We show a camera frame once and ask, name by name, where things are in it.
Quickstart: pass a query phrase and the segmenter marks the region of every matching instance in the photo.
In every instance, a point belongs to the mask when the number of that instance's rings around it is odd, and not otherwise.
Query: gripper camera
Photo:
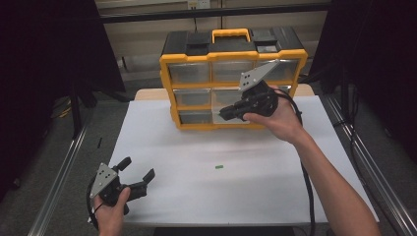
[[[119,171],[123,171],[130,163],[132,163],[130,157],[124,158],[118,165],[113,166],[113,168],[101,163],[95,175],[91,191],[89,192],[89,198],[93,199],[95,196],[100,195],[106,205],[114,207],[117,204],[120,193],[126,187],[131,189],[128,202],[146,196],[148,183],[154,178],[155,173],[151,169],[143,178],[142,182],[132,185],[121,184]],[[125,205],[124,214],[128,212],[129,208]]]
[[[278,64],[279,60],[274,60],[264,66],[242,73],[239,84],[239,90],[242,91],[241,100],[222,108],[219,114],[221,118],[226,121],[233,118],[245,121],[243,115],[248,112],[271,116],[278,106],[278,95],[273,88],[267,85],[264,77]]]

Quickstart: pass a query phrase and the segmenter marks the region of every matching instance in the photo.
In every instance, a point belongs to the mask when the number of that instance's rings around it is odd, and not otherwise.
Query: storage organizer handle
[[[227,36],[246,36],[246,40],[251,41],[249,37],[248,29],[215,29],[211,32],[212,43],[216,37],[227,37]]]

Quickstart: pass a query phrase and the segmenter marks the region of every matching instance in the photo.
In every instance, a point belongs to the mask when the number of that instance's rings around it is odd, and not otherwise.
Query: white mounting bracket
[[[116,171],[108,167],[106,164],[101,163],[100,166],[98,167],[97,174],[95,175],[95,181],[94,181],[94,184],[92,185],[91,192],[89,193],[89,197],[92,199],[95,196],[97,196],[117,176],[118,174]]]
[[[257,85],[278,64],[279,64],[279,60],[276,59],[263,66],[260,66],[248,72],[242,73],[240,76],[239,90],[243,92]]]

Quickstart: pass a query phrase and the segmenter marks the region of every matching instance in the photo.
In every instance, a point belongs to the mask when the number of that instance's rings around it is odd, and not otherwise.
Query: plastic drawer
[[[210,124],[211,111],[210,110],[186,110],[179,111],[181,124]]]
[[[175,89],[175,100],[177,105],[210,105],[210,89],[198,88],[198,89]]]
[[[168,64],[172,83],[208,83],[209,62]]]
[[[254,61],[212,62],[212,79],[215,82],[239,82],[240,75],[254,68]]]
[[[228,121],[223,120],[219,115],[220,110],[225,106],[234,104],[240,100],[242,92],[237,88],[213,88],[211,91],[211,112],[213,124],[246,124],[241,119],[231,119]]]
[[[279,64],[265,76],[266,81],[292,81],[297,70],[297,59],[280,60]],[[272,61],[258,61],[256,67],[263,66]]]

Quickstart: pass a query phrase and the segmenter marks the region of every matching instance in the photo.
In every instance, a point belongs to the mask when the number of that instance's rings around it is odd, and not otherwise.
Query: gray wall
[[[329,0],[210,0],[212,8],[238,8],[284,4],[321,3]],[[96,0],[101,15],[187,10],[187,1],[178,0]],[[196,19],[198,31],[236,28],[292,26],[309,56],[314,56],[327,12],[285,13]],[[160,54],[166,35],[174,30],[194,30],[194,19],[120,23],[105,25],[116,57]]]

